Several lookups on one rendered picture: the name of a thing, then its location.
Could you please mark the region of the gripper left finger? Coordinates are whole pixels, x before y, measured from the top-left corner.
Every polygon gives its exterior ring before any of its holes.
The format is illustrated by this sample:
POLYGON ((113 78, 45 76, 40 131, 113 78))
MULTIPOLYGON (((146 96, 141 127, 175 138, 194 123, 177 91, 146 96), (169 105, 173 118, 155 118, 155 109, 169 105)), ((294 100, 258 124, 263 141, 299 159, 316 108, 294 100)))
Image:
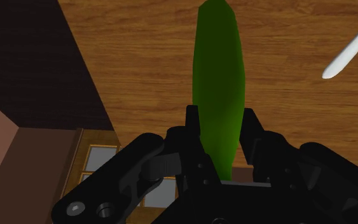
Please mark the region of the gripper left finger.
POLYGON ((221 186, 200 142, 198 108, 186 108, 186 123, 165 137, 136 137, 52 209, 54 224, 125 224, 139 202, 168 176, 176 177, 179 196, 152 224, 220 224, 212 194, 221 186))

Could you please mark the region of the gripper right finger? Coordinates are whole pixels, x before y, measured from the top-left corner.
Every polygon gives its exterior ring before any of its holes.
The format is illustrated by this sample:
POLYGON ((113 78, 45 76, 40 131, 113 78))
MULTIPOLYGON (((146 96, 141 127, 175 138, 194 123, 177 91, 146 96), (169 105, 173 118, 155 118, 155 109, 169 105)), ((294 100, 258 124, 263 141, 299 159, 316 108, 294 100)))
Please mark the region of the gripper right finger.
POLYGON ((253 180, 286 196, 298 224, 358 224, 358 166, 316 142, 292 146, 244 109, 240 144, 253 180))

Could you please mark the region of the green cucumber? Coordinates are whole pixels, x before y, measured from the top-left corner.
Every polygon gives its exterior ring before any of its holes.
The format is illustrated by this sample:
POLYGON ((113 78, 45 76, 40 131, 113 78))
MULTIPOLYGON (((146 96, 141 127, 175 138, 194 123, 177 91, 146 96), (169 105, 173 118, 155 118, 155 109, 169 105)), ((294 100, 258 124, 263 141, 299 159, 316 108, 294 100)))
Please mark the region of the green cucumber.
POLYGON ((230 180, 244 113, 245 71, 236 16, 226 0, 205 0, 198 8, 192 94, 203 148, 219 178, 230 180))

